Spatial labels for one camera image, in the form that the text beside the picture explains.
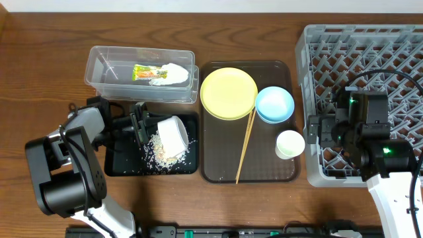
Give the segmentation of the white bowl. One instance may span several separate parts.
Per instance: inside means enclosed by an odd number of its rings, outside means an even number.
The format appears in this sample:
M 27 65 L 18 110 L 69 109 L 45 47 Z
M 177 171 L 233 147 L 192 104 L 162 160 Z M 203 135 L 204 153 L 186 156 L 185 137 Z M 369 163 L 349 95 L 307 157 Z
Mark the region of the white bowl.
M 165 157 L 176 157 L 188 149 L 188 134 L 182 120 L 171 116 L 157 124 Z

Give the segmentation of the white cup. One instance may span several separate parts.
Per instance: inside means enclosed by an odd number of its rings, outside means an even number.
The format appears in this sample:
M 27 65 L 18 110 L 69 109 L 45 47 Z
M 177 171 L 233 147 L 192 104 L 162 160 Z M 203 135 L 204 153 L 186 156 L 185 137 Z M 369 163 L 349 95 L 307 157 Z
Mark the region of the white cup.
M 276 138 L 275 152 L 280 159 L 292 159 L 301 155 L 305 149 L 303 136 L 294 131 L 286 130 Z

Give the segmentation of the rice pile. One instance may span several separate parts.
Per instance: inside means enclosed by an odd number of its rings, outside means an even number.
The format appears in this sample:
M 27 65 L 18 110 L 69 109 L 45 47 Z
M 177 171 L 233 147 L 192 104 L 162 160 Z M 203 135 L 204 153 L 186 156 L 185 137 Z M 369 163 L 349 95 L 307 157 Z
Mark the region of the rice pile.
M 164 145 L 158 132 L 155 132 L 148 143 L 143 145 L 144 159 L 148 175 L 190 174 L 197 169 L 197 142 L 189 141 L 188 149 L 174 157 L 165 153 Z

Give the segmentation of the green orange snack wrapper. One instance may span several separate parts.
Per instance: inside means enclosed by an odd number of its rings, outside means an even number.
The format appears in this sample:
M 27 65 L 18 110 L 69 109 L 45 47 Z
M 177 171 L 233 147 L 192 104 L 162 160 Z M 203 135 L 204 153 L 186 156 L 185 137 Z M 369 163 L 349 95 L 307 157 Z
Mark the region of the green orange snack wrapper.
M 166 78 L 168 71 L 159 66 L 135 64 L 132 73 L 132 80 L 152 80 Z

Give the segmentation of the white napkin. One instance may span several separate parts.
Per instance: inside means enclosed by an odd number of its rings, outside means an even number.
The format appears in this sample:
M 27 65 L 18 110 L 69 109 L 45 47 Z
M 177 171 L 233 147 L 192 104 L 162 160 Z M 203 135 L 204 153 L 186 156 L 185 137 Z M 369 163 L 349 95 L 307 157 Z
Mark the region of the white napkin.
M 161 67 L 161 72 L 165 73 L 159 78 L 150 80 L 151 86 L 173 85 L 183 83 L 188 79 L 189 72 L 180 65 L 168 63 Z

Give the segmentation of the light blue bowl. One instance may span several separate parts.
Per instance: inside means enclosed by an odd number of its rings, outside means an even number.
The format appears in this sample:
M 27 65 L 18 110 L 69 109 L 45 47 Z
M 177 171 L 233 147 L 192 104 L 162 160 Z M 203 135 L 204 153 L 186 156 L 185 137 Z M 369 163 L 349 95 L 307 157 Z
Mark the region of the light blue bowl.
M 292 95 L 286 89 L 271 86 L 258 93 L 255 108 L 264 122 L 279 124 L 293 115 L 295 103 Z

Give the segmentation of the yellow plate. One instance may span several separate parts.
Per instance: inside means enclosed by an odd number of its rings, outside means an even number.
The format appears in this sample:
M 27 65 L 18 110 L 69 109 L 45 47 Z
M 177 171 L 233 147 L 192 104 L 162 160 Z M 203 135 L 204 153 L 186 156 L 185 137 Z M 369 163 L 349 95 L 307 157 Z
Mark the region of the yellow plate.
M 200 88 L 204 109 L 221 120 L 237 120 L 249 114 L 258 95 L 254 79 L 245 71 L 224 67 L 212 71 Z

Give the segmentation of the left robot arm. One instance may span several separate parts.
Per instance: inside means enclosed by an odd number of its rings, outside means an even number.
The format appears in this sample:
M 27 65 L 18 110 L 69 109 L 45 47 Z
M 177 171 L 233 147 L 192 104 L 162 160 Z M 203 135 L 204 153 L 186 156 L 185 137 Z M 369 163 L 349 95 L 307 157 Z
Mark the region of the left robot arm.
M 114 105 L 101 96 L 87 99 L 81 107 L 71 103 L 66 121 L 56 131 L 26 143 L 34 194 L 48 216 L 82 221 L 104 237 L 145 237 L 134 213 L 107 194 L 95 153 L 100 146 L 127 136 L 141 147 L 147 143 L 149 129 L 168 117 L 148 111 L 144 104 L 113 116 Z

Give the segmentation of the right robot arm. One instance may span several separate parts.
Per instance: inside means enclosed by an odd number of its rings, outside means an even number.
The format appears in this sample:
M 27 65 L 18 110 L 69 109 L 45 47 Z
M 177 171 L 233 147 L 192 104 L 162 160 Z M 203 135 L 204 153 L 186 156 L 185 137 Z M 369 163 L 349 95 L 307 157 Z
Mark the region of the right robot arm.
M 408 141 L 390 137 L 388 96 L 342 91 L 334 102 L 333 115 L 308 117 L 307 143 L 339 148 L 359 170 L 386 237 L 421 237 L 422 160 Z

